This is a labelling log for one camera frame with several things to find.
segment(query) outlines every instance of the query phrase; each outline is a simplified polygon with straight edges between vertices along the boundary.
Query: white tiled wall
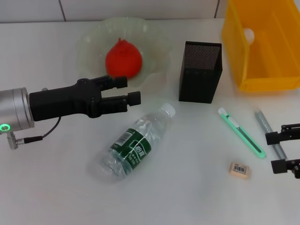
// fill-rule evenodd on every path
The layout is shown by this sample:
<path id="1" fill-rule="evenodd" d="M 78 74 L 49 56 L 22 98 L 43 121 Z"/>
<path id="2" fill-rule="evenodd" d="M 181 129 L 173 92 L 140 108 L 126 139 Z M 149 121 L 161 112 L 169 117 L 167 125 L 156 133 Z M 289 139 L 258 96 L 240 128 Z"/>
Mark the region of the white tiled wall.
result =
<path id="1" fill-rule="evenodd" d="M 112 16 L 144 19 L 213 18 L 218 0 L 61 0 L 67 21 Z"/>
<path id="2" fill-rule="evenodd" d="M 298 9 L 300 10 L 300 0 L 294 0 Z M 219 8 L 217 11 L 217 18 L 224 18 L 226 13 L 227 0 L 220 0 Z"/>
<path id="3" fill-rule="evenodd" d="M 0 0 L 0 23 L 63 20 L 58 0 Z"/>

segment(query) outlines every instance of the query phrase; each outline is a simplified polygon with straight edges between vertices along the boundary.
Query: white ball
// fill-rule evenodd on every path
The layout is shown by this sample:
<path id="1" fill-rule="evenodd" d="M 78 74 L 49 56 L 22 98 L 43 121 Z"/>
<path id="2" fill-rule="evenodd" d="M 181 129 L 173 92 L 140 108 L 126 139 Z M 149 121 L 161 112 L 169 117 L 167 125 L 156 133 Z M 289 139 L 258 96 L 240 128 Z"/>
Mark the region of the white ball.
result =
<path id="1" fill-rule="evenodd" d="M 244 34 L 248 44 L 251 45 L 255 40 L 255 35 L 253 30 L 251 30 L 250 28 L 244 28 Z"/>

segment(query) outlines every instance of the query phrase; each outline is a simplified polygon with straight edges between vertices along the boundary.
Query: green indicator light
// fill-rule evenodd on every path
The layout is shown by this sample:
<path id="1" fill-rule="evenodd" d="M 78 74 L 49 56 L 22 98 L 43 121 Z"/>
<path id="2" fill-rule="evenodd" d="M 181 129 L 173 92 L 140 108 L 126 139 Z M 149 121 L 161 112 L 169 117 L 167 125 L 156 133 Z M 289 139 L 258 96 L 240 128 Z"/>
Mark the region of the green indicator light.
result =
<path id="1" fill-rule="evenodd" d="M 8 131 L 8 130 L 10 130 L 10 126 L 8 124 L 1 124 L 0 125 L 0 130 L 1 131 Z"/>

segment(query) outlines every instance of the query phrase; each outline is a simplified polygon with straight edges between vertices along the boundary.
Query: yellow plastic bin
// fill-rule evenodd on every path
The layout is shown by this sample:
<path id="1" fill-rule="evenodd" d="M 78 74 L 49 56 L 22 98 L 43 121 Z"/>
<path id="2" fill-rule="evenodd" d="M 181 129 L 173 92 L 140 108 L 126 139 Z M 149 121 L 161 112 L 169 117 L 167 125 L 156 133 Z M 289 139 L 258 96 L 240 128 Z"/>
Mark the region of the yellow plastic bin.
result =
<path id="1" fill-rule="evenodd" d="M 251 45 L 244 28 L 255 34 Z M 300 13 L 293 0 L 229 0 L 222 38 L 240 90 L 300 86 Z"/>

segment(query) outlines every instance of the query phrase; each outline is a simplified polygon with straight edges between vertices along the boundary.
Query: black mesh pen holder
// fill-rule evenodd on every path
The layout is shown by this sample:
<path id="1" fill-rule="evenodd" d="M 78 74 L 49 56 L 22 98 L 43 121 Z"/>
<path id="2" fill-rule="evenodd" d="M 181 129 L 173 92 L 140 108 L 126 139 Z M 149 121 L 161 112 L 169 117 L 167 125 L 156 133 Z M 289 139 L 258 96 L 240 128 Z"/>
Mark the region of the black mesh pen holder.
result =
<path id="1" fill-rule="evenodd" d="M 179 101 L 211 103 L 222 70 L 221 44 L 187 41 L 180 73 Z"/>

